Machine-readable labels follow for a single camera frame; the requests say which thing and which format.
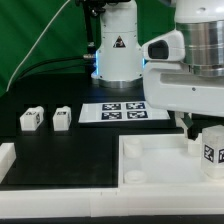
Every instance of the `green screen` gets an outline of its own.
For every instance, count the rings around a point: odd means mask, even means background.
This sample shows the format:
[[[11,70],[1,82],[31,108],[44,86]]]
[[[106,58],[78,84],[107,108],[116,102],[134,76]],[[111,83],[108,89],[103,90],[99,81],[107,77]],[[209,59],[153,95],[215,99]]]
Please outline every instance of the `green screen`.
[[[7,83],[44,28],[65,0],[0,0],[0,95],[6,91]],[[174,9],[162,5],[158,0],[136,0],[138,5],[139,43],[166,33],[174,28]],[[92,19],[96,46],[100,45],[99,18]],[[57,17],[30,55],[19,73],[37,62],[86,53],[87,40],[84,16],[74,0]],[[47,68],[65,66],[55,64]],[[64,72],[80,72],[71,69]]]

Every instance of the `small white block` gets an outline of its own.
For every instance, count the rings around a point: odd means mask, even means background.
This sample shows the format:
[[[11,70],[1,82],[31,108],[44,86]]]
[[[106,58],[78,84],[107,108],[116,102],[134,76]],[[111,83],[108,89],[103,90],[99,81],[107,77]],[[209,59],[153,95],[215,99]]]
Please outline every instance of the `small white block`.
[[[203,129],[201,168],[211,178],[224,178],[224,126]]]
[[[0,183],[8,173],[16,159],[15,146],[13,143],[3,143],[0,146]]]
[[[72,115],[70,107],[58,108],[53,117],[55,131],[68,131]]]
[[[43,107],[29,108],[21,117],[20,124],[23,131],[36,131],[44,120]]]
[[[188,153],[191,156],[200,157],[202,150],[202,134],[198,135],[198,138],[194,141],[188,139]]]

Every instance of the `black table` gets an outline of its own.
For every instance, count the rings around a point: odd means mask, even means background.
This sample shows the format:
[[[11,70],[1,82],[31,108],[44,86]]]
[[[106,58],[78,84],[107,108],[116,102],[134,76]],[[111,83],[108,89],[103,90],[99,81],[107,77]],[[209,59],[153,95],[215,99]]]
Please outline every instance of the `black table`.
[[[173,119],[79,124],[82,104],[143,100],[142,86],[102,88],[92,85],[85,74],[49,74],[19,80],[0,98],[0,143],[14,142],[17,156],[0,190],[117,187],[119,135],[171,134],[182,133],[182,130],[175,127]],[[29,107],[36,106],[44,108],[44,122],[36,132],[22,132],[20,116]],[[56,108],[63,106],[72,109],[71,128],[68,132],[54,132],[53,115]],[[200,127],[224,123],[223,119],[205,116],[196,116],[195,122]],[[212,223],[208,220],[213,220],[213,216],[106,220],[107,223],[135,223],[134,220],[142,223]],[[80,219],[61,221],[79,223]],[[80,222],[105,223],[105,219],[83,218]]]

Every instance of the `white base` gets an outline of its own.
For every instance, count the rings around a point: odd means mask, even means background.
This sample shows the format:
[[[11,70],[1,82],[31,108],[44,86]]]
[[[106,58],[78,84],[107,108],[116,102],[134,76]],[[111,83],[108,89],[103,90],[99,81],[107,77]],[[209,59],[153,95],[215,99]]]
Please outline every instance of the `white base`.
[[[118,189],[2,191],[0,217],[224,213],[224,181],[213,181],[200,170],[200,157],[187,153],[184,135],[140,136],[145,153],[140,168],[146,171],[148,180],[145,184],[125,184],[124,173],[129,169],[123,156],[126,137],[121,136],[119,143]]]

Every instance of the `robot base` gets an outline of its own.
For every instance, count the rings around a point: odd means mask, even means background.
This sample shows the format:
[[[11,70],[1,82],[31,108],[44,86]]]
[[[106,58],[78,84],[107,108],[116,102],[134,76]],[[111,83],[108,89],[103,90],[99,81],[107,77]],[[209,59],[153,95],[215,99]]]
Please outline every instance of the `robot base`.
[[[94,85],[99,85],[102,87],[112,88],[112,89],[132,88],[135,86],[142,85],[142,82],[143,82],[142,77],[132,81],[106,81],[106,80],[95,78],[92,76],[92,83]]]

